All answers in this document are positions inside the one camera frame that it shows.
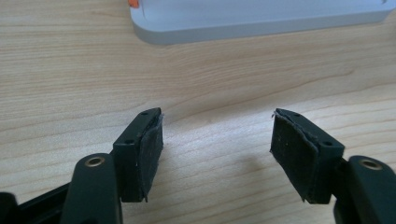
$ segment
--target wooden table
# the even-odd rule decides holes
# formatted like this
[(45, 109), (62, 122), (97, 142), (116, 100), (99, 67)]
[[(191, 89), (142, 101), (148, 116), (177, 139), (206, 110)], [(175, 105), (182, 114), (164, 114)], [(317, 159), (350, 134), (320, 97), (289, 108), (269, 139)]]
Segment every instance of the wooden table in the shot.
[(163, 109), (148, 203), (124, 223), (334, 223), (303, 203), (269, 152), (275, 108), (302, 113), (396, 169), (396, 13), (383, 22), (154, 46), (125, 0), (0, 3), (0, 191), (19, 203), (109, 152), (145, 109)]

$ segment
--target black plastic arm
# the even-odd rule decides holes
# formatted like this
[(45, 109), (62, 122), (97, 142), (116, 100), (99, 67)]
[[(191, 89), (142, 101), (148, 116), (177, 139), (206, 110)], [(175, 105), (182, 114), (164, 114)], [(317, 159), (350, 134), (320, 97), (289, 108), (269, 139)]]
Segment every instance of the black plastic arm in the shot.
[(160, 108), (141, 112), (113, 145), (110, 154), (78, 162), (70, 184), (18, 205), (0, 193), (0, 223), (122, 223), (120, 198), (140, 203), (148, 198), (163, 150)]
[(344, 146), (302, 115), (276, 110), (271, 152), (303, 200), (337, 198), (336, 223), (396, 223), (392, 169), (363, 156), (345, 161)]

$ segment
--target screw hole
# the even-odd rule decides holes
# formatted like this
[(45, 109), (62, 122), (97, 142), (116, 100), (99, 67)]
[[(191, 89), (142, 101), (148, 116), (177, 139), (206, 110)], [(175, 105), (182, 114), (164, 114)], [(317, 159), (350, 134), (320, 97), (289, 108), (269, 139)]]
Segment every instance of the screw hole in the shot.
[(323, 142), (323, 145), (331, 147), (332, 146), (332, 142)]
[(133, 145), (134, 144), (134, 140), (133, 139), (127, 139), (124, 142), (126, 145)]
[(362, 166), (364, 166), (368, 169), (371, 169), (371, 170), (376, 170), (376, 171), (382, 170), (382, 165), (376, 163), (375, 161), (360, 160), (359, 163)]
[(98, 166), (98, 165), (102, 164), (103, 162), (105, 162), (105, 158), (93, 157), (93, 158), (90, 158), (89, 160), (85, 161), (85, 165), (88, 167), (94, 167), (94, 166)]

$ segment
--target white plastic tray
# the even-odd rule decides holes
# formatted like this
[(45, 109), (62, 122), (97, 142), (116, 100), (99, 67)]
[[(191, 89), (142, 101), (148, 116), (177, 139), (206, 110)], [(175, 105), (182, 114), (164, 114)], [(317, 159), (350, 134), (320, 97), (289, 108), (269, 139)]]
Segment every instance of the white plastic tray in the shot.
[(384, 20), (396, 0), (139, 0), (136, 34), (152, 44), (269, 35)]

